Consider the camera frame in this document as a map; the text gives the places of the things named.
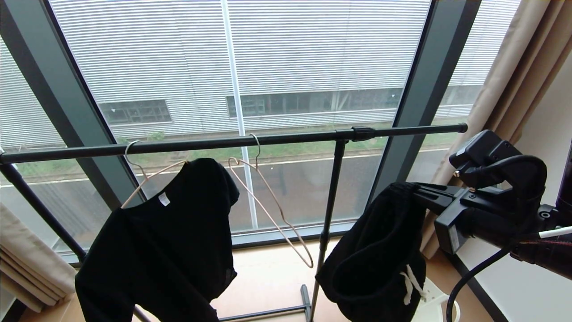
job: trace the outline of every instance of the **black garment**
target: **black garment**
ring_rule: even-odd
[[[218,321],[209,303],[236,277],[228,214],[238,197],[225,168],[197,159],[153,198],[114,211],[76,276],[85,320],[131,321],[137,303],[163,322]]]
[[[425,282],[425,260],[419,251],[425,209],[412,194],[417,185],[393,183],[380,193],[337,243],[316,275],[325,295],[353,322],[411,321],[420,294],[406,296],[409,264],[419,285]]]

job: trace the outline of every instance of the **white drawstring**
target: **white drawstring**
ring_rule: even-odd
[[[411,293],[413,293],[413,287],[415,287],[417,292],[419,292],[419,294],[421,295],[421,299],[425,301],[426,300],[425,291],[421,288],[421,286],[419,286],[417,278],[415,278],[415,275],[413,275],[413,270],[411,270],[411,266],[407,264],[406,267],[407,267],[407,274],[405,274],[404,272],[400,273],[401,275],[403,275],[403,277],[405,277],[405,288],[407,289],[407,294],[405,294],[405,298],[403,299],[403,304],[409,305],[409,303],[411,302]]]

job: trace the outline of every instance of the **curtain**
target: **curtain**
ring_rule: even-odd
[[[522,1],[495,62],[468,117],[468,131],[459,135],[441,161],[432,183],[461,186],[452,177],[449,156],[483,129],[515,144],[528,118],[556,77],[572,48],[572,1]],[[439,244],[428,213],[422,252],[431,258]]]
[[[75,292],[76,270],[1,203],[0,222],[2,288],[36,312]]]

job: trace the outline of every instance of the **gold wire hanger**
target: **gold wire hanger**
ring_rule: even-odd
[[[296,254],[298,254],[298,256],[304,261],[306,266],[309,268],[313,268],[314,267],[314,260],[312,259],[312,254],[310,254],[310,251],[308,250],[308,246],[306,246],[306,243],[304,242],[304,240],[302,239],[302,236],[300,236],[300,234],[298,233],[296,228],[294,228],[294,226],[292,226],[284,217],[284,211],[282,210],[282,207],[280,206],[280,202],[278,202],[278,199],[276,198],[274,191],[272,191],[272,189],[270,188],[270,185],[268,184],[266,179],[264,179],[264,176],[262,175],[262,173],[260,172],[260,170],[258,168],[258,157],[260,156],[260,142],[258,141],[258,138],[256,137],[256,135],[254,135],[254,134],[251,134],[251,135],[254,137],[254,139],[256,140],[256,143],[258,144],[258,154],[256,155],[256,158],[255,158],[255,165],[253,166],[252,164],[250,164],[250,163],[248,163],[242,159],[237,160],[236,158],[231,157],[231,158],[228,158],[228,168],[235,175],[236,179],[240,182],[240,184],[247,190],[248,194],[251,195],[254,198],[254,200],[256,201],[256,203],[258,203],[258,205],[262,208],[262,210],[264,210],[264,213],[266,213],[266,216],[268,216],[270,221],[272,221],[272,224],[274,225],[274,227],[276,227],[276,229],[280,232],[282,237],[284,237],[286,242],[288,244],[290,244],[290,247],[292,247],[292,249],[296,252]],[[292,229],[292,231],[294,231],[294,233],[298,237],[298,240],[300,241],[302,246],[304,246],[304,250],[306,251],[306,254],[308,254],[308,257],[310,258],[310,263],[308,263],[308,261],[302,256],[302,254],[300,254],[300,252],[296,249],[296,247],[294,247],[294,244],[292,244],[292,242],[288,239],[288,237],[286,237],[286,235],[284,234],[282,229],[278,226],[276,221],[274,221],[272,216],[270,216],[270,213],[268,213],[268,210],[266,210],[266,208],[262,205],[260,200],[258,200],[258,198],[254,195],[254,193],[250,189],[248,189],[248,187],[244,184],[244,182],[236,174],[233,167],[231,166],[231,160],[235,161],[235,166],[239,166],[241,163],[245,164],[245,165],[249,166],[250,168],[254,169],[260,175],[260,178],[262,178],[262,181],[266,185],[266,188],[268,188],[268,190],[272,194],[272,198],[276,202],[276,205],[278,206],[278,210],[280,210],[280,216],[282,217],[282,220],[286,223],[286,225],[288,225],[288,227],[290,227]]]
[[[129,158],[127,157],[127,152],[129,151],[129,148],[133,145],[133,143],[136,143],[136,142],[141,142],[141,141],[137,140],[137,141],[133,141],[133,142],[129,143],[129,144],[127,145],[127,147],[125,148],[125,153],[123,154],[123,156],[125,157],[125,160],[127,161],[127,163],[132,164],[132,165],[134,165],[134,166],[137,166],[137,167],[139,167],[139,169],[141,169],[141,172],[143,172],[143,176],[145,177],[145,179],[139,184],[139,186],[138,186],[138,187],[135,189],[135,191],[129,196],[129,198],[127,198],[127,200],[123,203],[123,205],[121,205],[121,208],[122,208],[122,209],[124,209],[125,206],[127,206],[127,204],[133,199],[133,197],[135,197],[135,195],[137,195],[137,193],[141,190],[141,188],[143,187],[143,185],[144,185],[145,183],[147,183],[152,177],[154,177],[154,176],[156,176],[156,175],[158,175],[158,174],[160,174],[160,173],[162,173],[162,172],[165,172],[165,171],[169,170],[170,168],[176,167],[176,166],[178,166],[179,164],[186,163],[186,160],[179,161],[179,162],[177,162],[177,163],[175,163],[175,164],[171,164],[170,166],[168,166],[168,167],[166,167],[166,168],[163,168],[163,169],[161,169],[161,170],[155,172],[154,174],[152,174],[152,175],[150,175],[150,176],[147,176],[147,174],[146,174],[145,171],[143,170],[143,167],[141,167],[141,166],[140,166],[139,164],[137,164],[137,163],[131,162],[131,161],[129,160]]]

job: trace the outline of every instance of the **robotic arm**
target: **robotic arm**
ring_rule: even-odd
[[[572,280],[572,147],[555,206],[541,205],[546,165],[522,155],[492,131],[471,138],[449,162],[467,188],[420,183],[418,203],[438,215],[435,231],[442,250],[455,254],[468,238],[500,250],[471,269],[447,301],[447,322],[460,289],[476,274],[510,253]],[[502,182],[509,189],[495,187]]]

